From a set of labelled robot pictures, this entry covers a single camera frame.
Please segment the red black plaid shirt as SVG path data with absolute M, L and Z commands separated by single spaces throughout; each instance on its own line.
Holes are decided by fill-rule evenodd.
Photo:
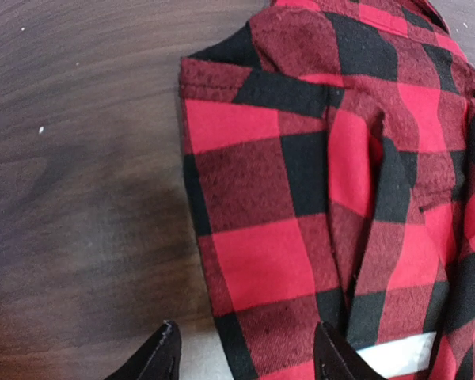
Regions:
M 427 1 L 274 1 L 180 62 L 184 183 L 235 379 L 329 323 L 387 379 L 475 379 L 475 68 Z

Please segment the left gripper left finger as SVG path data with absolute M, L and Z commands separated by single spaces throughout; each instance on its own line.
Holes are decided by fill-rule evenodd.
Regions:
M 105 380 L 178 380 L 181 331 L 174 321 L 162 325 Z

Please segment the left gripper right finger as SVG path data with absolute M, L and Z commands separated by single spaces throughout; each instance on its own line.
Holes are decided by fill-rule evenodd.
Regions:
M 313 364 L 317 380 L 384 380 L 327 322 L 316 326 Z

